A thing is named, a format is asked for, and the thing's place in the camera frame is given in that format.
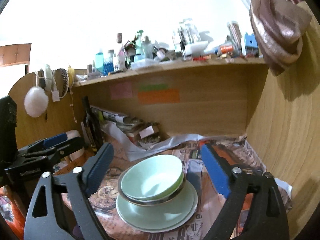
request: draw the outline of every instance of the shelf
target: shelf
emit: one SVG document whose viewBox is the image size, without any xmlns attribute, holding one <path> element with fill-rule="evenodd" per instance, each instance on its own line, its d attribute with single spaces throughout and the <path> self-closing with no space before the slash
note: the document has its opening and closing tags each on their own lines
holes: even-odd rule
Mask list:
<svg viewBox="0 0 320 240">
<path fill-rule="evenodd" d="M 113 74 L 110 76 L 100 77 L 96 79 L 78 81 L 74 84 L 74 87 L 81 87 L 90 84 L 96 84 L 100 82 L 105 82 L 109 80 L 121 79 L 125 77 L 137 76 L 145 73 L 156 73 L 169 70 L 179 70 L 187 68 L 197 68 L 203 66 L 234 66 L 234 65 L 265 65 L 263 58 L 227 58 L 227 59 L 209 59 L 206 61 L 174 61 L 164 64 L 152 65 L 144 68 L 139 68 L 135 70 L 128 70 L 125 73 Z"/>
</svg>

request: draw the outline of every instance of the newspaper table covering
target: newspaper table covering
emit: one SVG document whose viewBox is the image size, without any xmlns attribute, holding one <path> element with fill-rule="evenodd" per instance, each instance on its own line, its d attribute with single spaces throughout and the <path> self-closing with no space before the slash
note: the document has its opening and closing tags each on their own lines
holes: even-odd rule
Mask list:
<svg viewBox="0 0 320 240">
<path fill-rule="evenodd" d="M 180 158 L 186 178 L 198 193 L 198 208 L 194 216 L 183 226 L 165 233 L 144 233 L 126 224 L 117 214 L 116 198 L 118 195 L 118 178 L 127 168 L 140 162 L 129 162 L 121 144 L 110 136 L 107 141 L 112 143 L 115 150 L 114 159 L 102 183 L 95 194 L 89 198 L 91 205 L 108 235 L 115 240 L 201 240 L 209 231 L 217 218 L 225 198 L 216 192 L 209 174 L 201 160 L 199 143 L 189 141 L 180 145 L 180 149 L 167 150 L 161 154 L 171 154 Z M 262 175 L 266 171 L 255 151 L 246 141 L 246 137 L 227 138 L 209 141 L 218 155 L 226 158 L 230 164 L 241 163 L 247 173 Z M 279 188 L 286 204 L 286 210 L 291 208 L 291 200 L 282 188 Z M 71 208 L 68 195 L 63 193 L 64 203 Z M 244 202 L 239 221 L 231 238 L 239 236 L 247 218 L 252 195 L 248 194 Z"/>
</svg>

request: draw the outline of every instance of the fluffy white ball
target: fluffy white ball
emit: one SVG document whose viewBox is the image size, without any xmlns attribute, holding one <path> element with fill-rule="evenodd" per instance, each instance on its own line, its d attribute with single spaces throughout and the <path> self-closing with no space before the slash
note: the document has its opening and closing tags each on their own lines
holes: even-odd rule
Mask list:
<svg viewBox="0 0 320 240">
<path fill-rule="evenodd" d="M 31 117 L 39 117 L 48 107 L 49 98 L 41 87 L 32 87 L 24 98 L 24 108 Z"/>
</svg>

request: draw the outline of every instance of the light green bowl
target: light green bowl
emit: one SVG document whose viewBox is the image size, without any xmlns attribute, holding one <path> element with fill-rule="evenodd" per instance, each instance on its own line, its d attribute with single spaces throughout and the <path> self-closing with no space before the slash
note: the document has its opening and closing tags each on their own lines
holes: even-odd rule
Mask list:
<svg viewBox="0 0 320 240">
<path fill-rule="evenodd" d="M 121 189 L 133 199 L 156 200 L 173 193 L 182 180 L 180 159 L 173 155 L 158 155 L 130 168 L 122 178 Z"/>
</svg>

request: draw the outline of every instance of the dark glass bottle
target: dark glass bottle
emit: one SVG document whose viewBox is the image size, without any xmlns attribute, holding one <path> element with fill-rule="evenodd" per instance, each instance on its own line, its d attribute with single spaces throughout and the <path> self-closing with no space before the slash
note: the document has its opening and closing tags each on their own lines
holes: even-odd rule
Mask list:
<svg viewBox="0 0 320 240">
<path fill-rule="evenodd" d="M 90 140 L 92 150 L 96 153 L 104 143 L 99 119 L 92 112 L 87 96 L 82 98 L 82 104 L 85 110 L 83 124 Z"/>
</svg>

